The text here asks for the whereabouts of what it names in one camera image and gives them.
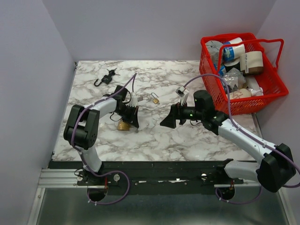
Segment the large brass padlock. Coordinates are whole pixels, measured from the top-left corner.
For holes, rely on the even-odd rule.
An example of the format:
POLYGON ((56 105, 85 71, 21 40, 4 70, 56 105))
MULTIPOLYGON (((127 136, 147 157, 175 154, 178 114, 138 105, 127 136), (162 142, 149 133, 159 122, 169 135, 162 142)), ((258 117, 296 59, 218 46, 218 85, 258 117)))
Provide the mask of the large brass padlock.
POLYGON ((117 130, 118 131, 129 131, 131 128, 131 125, 124 122, 123 120, 120 120, 118 122, 117 130))

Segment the small brass padlock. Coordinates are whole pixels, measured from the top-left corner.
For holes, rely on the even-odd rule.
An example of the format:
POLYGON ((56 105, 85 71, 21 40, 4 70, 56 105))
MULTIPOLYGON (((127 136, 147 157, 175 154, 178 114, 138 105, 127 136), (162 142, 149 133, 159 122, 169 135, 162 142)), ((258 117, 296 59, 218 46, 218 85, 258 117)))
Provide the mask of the small brass padlock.
POLYGON ((153 97, 153 103, 158 104, 159 103, 159 99, 158 99, 159 96, 154 92, 151 93, 151 96, 153 97))

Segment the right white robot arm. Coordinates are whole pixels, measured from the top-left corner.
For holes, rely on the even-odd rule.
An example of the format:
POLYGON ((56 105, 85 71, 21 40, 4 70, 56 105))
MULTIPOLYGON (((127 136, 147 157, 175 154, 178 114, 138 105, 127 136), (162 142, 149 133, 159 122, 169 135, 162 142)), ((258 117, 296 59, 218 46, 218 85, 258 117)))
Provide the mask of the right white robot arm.
POLYGON ((193 97, 194 106, 182 102, 171 105, 160 125, 176 128, 187 120, 200 121, 205 129, 231 141, 255 160, 254 163, 229 160, 216 171, 218 182, 225 184, 232 178, 253 180, 273 193, 286 186, 296 174, 291 149, 286 144, 276 145, 244 130, 228 114, 215 109, 207 91, 198 90, 193 97))

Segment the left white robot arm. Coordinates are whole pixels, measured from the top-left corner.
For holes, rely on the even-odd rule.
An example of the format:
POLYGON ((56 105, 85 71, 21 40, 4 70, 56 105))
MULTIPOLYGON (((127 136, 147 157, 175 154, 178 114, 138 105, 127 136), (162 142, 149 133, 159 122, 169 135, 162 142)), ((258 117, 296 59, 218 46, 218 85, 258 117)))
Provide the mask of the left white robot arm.
POLYGON ((133 91, 118 85, 114 93, 105 94, 93 104, 72 106, 63 137, 78 151, 83 168, 89 171, 88 180, 93 185, 101 184, 104 179, 104 174, 100 171, 102 161, 94 146, 99 120, 107 114, 116 113, 126 124, 139 128, 137 103, 138 99, 133 91))

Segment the black padlock with keys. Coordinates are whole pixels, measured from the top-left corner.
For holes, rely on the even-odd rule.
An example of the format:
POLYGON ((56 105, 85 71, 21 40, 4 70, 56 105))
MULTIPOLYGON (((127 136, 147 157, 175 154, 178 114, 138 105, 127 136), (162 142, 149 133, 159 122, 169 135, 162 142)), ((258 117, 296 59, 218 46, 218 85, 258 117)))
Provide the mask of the black padlock with keys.
POLYGON ((116 70, 117 70, 117 68, 111 69, 111 70, 107 69, 108 74, 104 75, 101 79, 96 79, 93 85, 95 87, 98 87, 103 83, 108 85, 113 80, 113 76, 119 75, 116 73, 116 70))

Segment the beige lotion pump bottle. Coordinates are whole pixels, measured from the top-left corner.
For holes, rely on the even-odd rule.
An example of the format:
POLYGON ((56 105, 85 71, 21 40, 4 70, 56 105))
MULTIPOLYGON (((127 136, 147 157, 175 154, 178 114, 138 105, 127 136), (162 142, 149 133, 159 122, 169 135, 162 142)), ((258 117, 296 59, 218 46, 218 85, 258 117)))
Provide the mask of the beige lotion pump bottle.
POLYGON ((262 96, 263 95, 263 89, 259 88, 257 90, 248 88, 248 89, 239 89, 237 91, 230 93, 230 99, 240 99, 240 98, 250 98, 250 97, 256 97, 256 96, 262 96))

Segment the clear plastic bag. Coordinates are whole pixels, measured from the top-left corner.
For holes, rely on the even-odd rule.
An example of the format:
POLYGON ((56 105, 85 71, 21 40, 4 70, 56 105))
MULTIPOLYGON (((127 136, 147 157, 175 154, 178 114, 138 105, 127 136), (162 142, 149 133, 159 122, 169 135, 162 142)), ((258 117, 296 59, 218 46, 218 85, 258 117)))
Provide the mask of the clear plastic bag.
POLYGON ((236 68, 232 68, 229 72, 224 74, 223 79, 226 81, 230 93, 242 89, 246 82, 243 73, 236 68))

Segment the grey crumpled bag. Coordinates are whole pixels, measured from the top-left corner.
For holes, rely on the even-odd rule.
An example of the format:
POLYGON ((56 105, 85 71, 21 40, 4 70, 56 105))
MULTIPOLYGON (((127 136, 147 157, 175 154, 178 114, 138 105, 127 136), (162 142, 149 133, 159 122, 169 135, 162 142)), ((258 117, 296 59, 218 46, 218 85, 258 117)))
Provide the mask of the grey crumpled bag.
POLYGON ((219 59, 219 51, 223 44, 216 40, 210 40, 206 42, 205 45, 210 54, 212 62, 214 64, 217 64, 219 59))

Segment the white blue paper cup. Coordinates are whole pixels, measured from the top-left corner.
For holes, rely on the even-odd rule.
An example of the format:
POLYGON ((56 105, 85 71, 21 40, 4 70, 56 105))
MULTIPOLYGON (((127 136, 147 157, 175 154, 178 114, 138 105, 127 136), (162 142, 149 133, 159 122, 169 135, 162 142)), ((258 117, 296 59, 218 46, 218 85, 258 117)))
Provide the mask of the white blue paper cup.
MULTIPOLYGON (((232 39, 228 42, 225 42, 224 45, 238 44, 242 41, 243 40, 240 37, 237 37, 237 38, 232 39)), ((225 47, 223 49, 223 60, 224 60, 224 62, 232 61, 236 58, 239 58, 245 52, 246 52, 246 50, 245 50, 244 44, 237 45, 237 46, 225 47)))

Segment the beige tape roll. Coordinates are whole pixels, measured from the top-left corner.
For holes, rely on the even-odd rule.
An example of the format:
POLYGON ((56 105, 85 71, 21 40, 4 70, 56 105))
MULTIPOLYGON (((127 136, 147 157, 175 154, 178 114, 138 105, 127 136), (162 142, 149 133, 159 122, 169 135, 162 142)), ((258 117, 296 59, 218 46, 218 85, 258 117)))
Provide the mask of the beige tape roll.
POLYGON ((244 76, 258 75, 264 71, 263 54, 261 51, 252 51, 240 56, 240 70, 244 76))

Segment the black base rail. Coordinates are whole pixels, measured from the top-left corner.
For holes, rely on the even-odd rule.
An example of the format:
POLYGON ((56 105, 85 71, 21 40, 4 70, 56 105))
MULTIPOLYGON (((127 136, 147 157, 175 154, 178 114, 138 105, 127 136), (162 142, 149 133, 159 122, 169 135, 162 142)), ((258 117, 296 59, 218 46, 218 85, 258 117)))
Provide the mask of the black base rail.
POLYGON ((260 185, 246 179, 230 178, 223 171, 228 161, 106 161, 100 177, 83 170, 79 161, 51 161, 50 169, 74 169, 76 186, 87 188, 93 197, 104 195, 213 195, 219 188, 222 197, 231 199, 243 188, 260 185))

